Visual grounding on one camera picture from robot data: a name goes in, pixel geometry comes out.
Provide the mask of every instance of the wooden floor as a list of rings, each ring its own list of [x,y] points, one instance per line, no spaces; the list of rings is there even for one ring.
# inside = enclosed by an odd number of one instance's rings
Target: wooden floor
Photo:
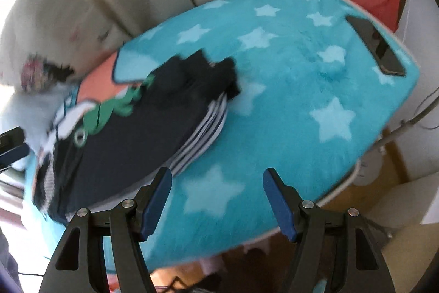
[[[361,213],[366,213],[389,189],[401,183],[401,176],[396,171],[389,155],[383,157],[383,167],[379,177],[370,185],[357,187],[351,185],[341,194],[329,202],[325,209],[344,211],[350,207],[357,208]],[[292,259],[295,245],[291,244],[285,236],[277,234],[269,239],[270,252],[267,257],[269,274],[274,278],[274,289],[280,288],[285,270]],[[243,249],[237,248],[222,255],[226,266],[231,266],[243,257]],[[151,277],[156,286],[167,286],[173,277],[179,276],[185,283],[191,285],[203,278],[199,263],[186,264],[178,267],[169,267],[155,271]]]

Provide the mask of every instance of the white cord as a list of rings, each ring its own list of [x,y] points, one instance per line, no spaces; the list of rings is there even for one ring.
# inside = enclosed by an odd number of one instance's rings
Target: white cord
[[[409,25],[410,1],[411,0],[409,0],[409,3],[407,5],[407,19],[406,19],[406,24],[405,24],[405,27],[404,27],[403,44],[406,43],[407,26]]]

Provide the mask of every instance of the star-patterned blanket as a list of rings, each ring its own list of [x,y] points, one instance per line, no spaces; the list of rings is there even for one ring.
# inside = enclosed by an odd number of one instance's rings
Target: star-patterned blanket
[[[173,187],[141,245],[150,270],[210,256],[277,227],[262,185],[275,167],[300,195],[330,192],[408,97],[419,70],[379,29],[407,75],[382,74],[343,0],[215,0],[167,20],[119,51],[115,82],[142,81],[175,54],[234,57],[241,94],[212,147]],[[107,269],[114,268],[109,240]]]

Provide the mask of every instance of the metal screw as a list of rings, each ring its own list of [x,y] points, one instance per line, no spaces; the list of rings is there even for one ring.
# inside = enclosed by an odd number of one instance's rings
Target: metal screw
[[[359,211],[358,211],[356,208],[351,207],[351,208],[348,210],[348,214],[350,214],[350,216],[356,217],[356,216],[359,215]]]
[[[304,200],[302,201],[302,206],[305,209],[312,209],[314,207],[314,203],[311,200]]]
[[[77,212],[79,217],[83,217],[83,216],[87,215],[87,213],[88,213],[88,210],[86,208],[79,209]]]
[[[128,209],[129,207],[132,207],[133,205],[134,205],[133,199],[126,199],[126,200],[122,201],[122,207],[124,207],[125,209]]]

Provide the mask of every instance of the wall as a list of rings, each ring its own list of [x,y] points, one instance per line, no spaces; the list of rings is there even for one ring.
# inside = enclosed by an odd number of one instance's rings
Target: wall
[[[401,19],[397,35],[402,39],[407,21],[407,10]],[[410,119],[422,100],[439,86],[439,8],[434,0],[411,0],[405,45],[410,49],[421,69],[416,88],[390,120],[395,129],[402,119]],[[423,121],[424,125],[439,125],[439,110]],[[420,127],[411,129],[397,140],[404,156],[411,179],[439,171],[439,129],[426,131]]]

